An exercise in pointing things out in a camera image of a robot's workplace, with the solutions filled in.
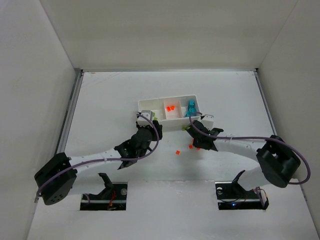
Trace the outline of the large blue lego brick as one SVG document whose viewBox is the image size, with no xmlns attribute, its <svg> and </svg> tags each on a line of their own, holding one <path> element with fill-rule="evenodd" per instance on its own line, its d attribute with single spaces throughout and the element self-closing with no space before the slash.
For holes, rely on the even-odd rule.
<svg viewBox="0 0 320 240">
<path fill-rule="evenodd" d="M 185 117 L 194 117 L 197 115 L 197 110 L 195 107 L 188 107 Z"/>
</svg>

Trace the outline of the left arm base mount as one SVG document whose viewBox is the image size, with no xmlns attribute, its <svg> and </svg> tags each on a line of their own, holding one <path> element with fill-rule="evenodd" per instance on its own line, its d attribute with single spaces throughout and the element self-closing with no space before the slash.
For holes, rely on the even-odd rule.
<svg viewBox="0 0 320 240">
<path fill-rule="evenodd" d="M 99 173 L 104 188 L 97 194 L 85 193 L 81 197 L 80 211 L 125 211 L 127 208 L 127 182 L 112 182 L 106 173 Z"/>
</svg>

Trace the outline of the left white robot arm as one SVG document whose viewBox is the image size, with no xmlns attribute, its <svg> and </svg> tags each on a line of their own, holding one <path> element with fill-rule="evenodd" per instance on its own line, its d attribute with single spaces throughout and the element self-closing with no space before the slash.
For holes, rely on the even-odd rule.
<svg viewBox="0 0 320 240">
<path fill-rule="evenodd" d="M 38 186 L 36 196 L 50 206 L 68 195 L 84 194 L 88 197 L 107 198 L 114 185 L 107 175 L 111 163 L 119 162 L 119 170 L 128 168 L 151 155 L 163 137 L 163 126 L 157 120 L 142 126 L 123 143 L 100 153 L 68 157 L 64 152 L 55 154 L 35 175 Z"/>
</svg>

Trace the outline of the blue lego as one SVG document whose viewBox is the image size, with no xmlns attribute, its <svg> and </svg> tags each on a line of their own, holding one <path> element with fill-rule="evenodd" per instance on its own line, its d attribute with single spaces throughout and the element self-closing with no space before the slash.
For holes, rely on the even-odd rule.
<svg viewBox="0 0 320 240">
<path fill-rule="evenodd" d="M 194 100 L 189 100 L 189 102 L 188 102 L 188 107 L 189 108 L 195 108 L 195 101 Z"/>
</svg>

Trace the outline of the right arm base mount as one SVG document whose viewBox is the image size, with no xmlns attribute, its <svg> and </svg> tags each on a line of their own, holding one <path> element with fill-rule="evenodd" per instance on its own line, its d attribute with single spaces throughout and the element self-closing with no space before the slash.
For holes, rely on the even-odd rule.
<svg viewBox="0 0 320 240">
<path fill-rule="evenodd" d="M 269 198 L 260 187 L 245 190 L 239 183 L 239 178 L 245 171 L 241 171 L 232 181 L 215 182 L 217 206 L 221 211 L 232 210 L 263 210 L 269 207 Z"/>
</svg>

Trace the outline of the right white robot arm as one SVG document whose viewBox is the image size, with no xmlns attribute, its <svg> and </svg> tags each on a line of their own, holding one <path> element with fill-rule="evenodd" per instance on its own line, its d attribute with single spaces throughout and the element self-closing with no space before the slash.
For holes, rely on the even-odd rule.
<svg viewBox="0 0 320 240">
<path fill-rule="evenodd" d="M 202 121 L 192 121 L 185 130 L 193 138 L 193 146 L 199 149 L 232 153 L 258 164 L 251 170 L 241 170 L 233 179 L 233 184 L 249 191 L 256 187 L 274 185 L 286 188 L 298 185 L 292 182 L 302 157 L 280 137 L 242 137 L 225 134 L 221 128 L 209 130 Z"/>
</svg>

